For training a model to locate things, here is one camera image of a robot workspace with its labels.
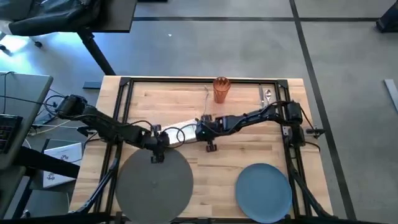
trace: orange cup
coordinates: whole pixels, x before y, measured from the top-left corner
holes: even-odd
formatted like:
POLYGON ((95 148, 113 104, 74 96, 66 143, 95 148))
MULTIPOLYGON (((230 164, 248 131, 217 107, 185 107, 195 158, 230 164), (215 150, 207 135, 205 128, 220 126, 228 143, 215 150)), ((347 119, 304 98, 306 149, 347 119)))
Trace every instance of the orange cup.
POLYGON ((225 77, 218 77, 213 81, 214 101, 224 103, 228 90, 231 88, 231 81, 225 77))

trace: keyboard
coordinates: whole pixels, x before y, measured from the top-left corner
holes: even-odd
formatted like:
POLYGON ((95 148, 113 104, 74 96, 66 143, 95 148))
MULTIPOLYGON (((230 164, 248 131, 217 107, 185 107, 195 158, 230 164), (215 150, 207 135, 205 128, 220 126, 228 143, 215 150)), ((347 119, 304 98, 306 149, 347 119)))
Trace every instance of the keyboard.
POLYGON ((0 154, 6 154, 14 141, 22 117, 0 114, 0 154))

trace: blue plate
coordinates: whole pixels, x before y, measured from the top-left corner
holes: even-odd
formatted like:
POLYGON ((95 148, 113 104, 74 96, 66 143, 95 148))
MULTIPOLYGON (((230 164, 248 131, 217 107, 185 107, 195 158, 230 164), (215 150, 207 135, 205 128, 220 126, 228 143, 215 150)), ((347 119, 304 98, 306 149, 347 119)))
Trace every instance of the blue plate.
POLYGON ((238 177, 235 197, 241 210, 259 223, 274 223, 289 212, 292 189, 285 175, 269 164, 252 164, 238 177))

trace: table leg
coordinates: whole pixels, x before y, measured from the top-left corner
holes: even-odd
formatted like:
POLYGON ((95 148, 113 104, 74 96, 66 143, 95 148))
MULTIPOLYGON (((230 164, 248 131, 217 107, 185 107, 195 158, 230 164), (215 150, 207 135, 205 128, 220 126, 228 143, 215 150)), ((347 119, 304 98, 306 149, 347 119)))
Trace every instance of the table leg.
MULTIPOLYGON (((79 30, 77 34, 79 35, 81 41, 86 46, 91 56, 94 58, 95 62, 101 67, 105 75, 116 75, 106 57, 104 56, 104 54, 102 54, 101 49, 94 41, 93 33, 83 29, 79 30)), ((85 84, 83 85, 83 89, 99 90, 100 88, 101 82, 85 82, 85 84)))
POLYGON ((72 178, 77 178, 80 168, 73 163, 56 159, 24 146, 21 147, 14 165, 49 171, 72 178))

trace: gray plate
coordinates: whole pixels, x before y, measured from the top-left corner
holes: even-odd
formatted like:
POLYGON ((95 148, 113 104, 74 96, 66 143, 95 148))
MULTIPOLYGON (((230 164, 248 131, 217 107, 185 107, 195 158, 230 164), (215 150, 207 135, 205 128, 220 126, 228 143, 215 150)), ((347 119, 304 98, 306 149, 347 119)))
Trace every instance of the gray plate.
POLYGON ((236 181, 235 197, 242 211, 259 223, 284 218, 292 205, 292 189, 285 175, 269 164, 246 167, 236 181))
POLYGON ((151 164, 150 154, 136 151, 118 177, 116 198, 133 223, 167 223, 182 213, 192 196, 192 170, 181 153, 167 150, 161 164, 151 164))

